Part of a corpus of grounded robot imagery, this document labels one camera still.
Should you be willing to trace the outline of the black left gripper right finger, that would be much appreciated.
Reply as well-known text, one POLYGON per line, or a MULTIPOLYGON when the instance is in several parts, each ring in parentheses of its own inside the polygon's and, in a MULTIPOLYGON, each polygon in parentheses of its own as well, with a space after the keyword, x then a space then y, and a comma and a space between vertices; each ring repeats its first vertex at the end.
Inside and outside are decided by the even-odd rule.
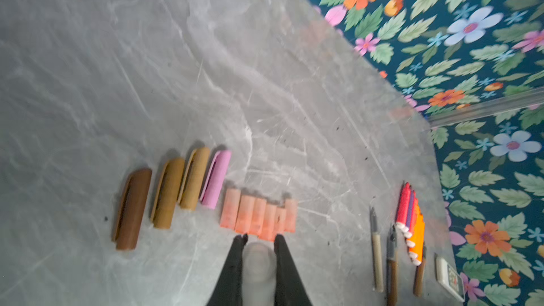
POLYGON ((276 254, 275 306, 312 306, 283 235, 274 240, 276 254))

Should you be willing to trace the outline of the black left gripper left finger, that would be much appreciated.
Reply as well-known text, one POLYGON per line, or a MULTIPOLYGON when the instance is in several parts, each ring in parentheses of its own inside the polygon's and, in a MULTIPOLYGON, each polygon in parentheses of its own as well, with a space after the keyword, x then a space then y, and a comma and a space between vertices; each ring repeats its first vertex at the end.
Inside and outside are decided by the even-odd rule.
POLYGON ((242 254, 247 242, 248 235, 234 237, 207 306, 242 305, 242 254))

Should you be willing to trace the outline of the translucent pink pen cap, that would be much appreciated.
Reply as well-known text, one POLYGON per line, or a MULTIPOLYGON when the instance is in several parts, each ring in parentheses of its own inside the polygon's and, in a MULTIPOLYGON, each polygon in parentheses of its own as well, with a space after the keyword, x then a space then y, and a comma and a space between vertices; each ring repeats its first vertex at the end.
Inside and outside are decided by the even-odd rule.
POLYGON ((221 228, 235 229, 241 195, 242 192, 239 189, 228 188, 226 190, 220 218, 221 228))

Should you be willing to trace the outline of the brown cap beige marker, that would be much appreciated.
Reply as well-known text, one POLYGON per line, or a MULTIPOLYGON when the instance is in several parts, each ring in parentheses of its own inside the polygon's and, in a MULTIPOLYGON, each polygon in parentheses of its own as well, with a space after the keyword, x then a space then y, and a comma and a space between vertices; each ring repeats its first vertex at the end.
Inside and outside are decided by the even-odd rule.
POLYGON ((384 278, 381 251, 381 235, 378 232, 377 215, 374 207, 371 207, 370 219, 375 290, 378 293, 382 293, 384 291, 384 278))

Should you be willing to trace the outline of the dark brown marker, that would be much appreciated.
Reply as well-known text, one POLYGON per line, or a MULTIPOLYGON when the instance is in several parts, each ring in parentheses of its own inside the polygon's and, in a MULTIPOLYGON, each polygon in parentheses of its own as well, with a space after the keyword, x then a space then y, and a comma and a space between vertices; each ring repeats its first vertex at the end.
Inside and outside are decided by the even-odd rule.
POLYGON ((396 306, 398 301, 398 265, 397 265, 397 230, 392 225, 388 234, 387 242, 387 273, 386 273, 386 294, 387 306, 396 306))

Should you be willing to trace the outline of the dark tan marker cap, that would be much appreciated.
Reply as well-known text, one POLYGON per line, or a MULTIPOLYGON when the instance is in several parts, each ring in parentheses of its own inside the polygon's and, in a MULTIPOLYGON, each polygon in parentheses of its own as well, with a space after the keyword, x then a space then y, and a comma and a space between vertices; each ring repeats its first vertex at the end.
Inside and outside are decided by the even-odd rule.
POLYGON ((184 167, 185 160, 182 157, 167 161, 163 167, 150 217, 156 229, 169 230, 171 228, 184 167))

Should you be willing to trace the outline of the pink red highlighter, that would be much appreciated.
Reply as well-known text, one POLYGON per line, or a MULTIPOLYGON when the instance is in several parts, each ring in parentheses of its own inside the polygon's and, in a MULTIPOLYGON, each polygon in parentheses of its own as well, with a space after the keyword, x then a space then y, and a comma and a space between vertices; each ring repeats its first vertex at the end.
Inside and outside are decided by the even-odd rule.
POLYGON ((403 184, 399 197, 398 210, 395 220, 396 228, 401 232, 407 231, 407 217, 409 212, 409 202, 411 197, 411 188, 408 182, 403 184))

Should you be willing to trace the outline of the orange highlighter group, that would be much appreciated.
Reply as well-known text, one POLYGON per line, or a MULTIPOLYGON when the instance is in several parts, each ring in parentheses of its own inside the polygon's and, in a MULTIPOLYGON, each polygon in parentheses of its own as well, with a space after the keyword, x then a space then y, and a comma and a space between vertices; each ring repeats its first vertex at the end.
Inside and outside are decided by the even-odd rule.
POLYGON ((415 247, 410 249, 409 256, 412 259, 412 263, 416 266, 416 264, 413 262, 419 255, 422 254, 422 247, 424 243, 424 234, 425 234, 425 222, 423 215, 418 215, 417 219, 417 227, 415 231, 415 247))

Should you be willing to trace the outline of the purple highlighter pen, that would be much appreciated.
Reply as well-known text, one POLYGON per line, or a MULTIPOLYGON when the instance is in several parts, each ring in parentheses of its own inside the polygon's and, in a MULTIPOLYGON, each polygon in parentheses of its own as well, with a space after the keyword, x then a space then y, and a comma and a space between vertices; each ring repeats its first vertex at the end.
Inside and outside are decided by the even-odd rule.
POLYGON ((407 210, 407 219, 406 219, 405 227, 404 227, 405 238, 410 238, 412 236, 412 219, 414 215, 414 209, 415 209, 415 192, 410 191, 409 205, 407 210))

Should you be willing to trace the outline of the lilac cap brown marker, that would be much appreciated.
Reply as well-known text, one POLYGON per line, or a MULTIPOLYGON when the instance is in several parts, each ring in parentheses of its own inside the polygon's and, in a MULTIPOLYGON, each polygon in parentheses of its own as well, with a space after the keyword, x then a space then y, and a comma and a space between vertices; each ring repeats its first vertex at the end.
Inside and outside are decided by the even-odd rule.
POLYGON ((424 288, 424 272, 426 266, 426 245, 423 243, 422 254, 419 255, 414 261, 416 264, 416 274, 413 293, 416 297, 420 298, 423 294, 424 288))

